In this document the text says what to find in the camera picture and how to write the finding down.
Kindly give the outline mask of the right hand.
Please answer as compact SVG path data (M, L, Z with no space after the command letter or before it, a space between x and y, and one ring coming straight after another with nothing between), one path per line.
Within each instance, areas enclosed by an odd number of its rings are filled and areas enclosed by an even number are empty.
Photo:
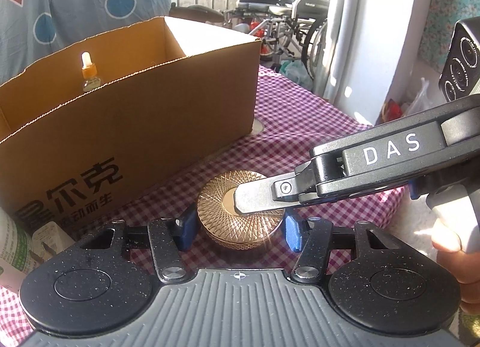
M432 235L437 263L453 274L461 287L461 309L467 315L479 315L479 252L466 254L456 234L437 231Z

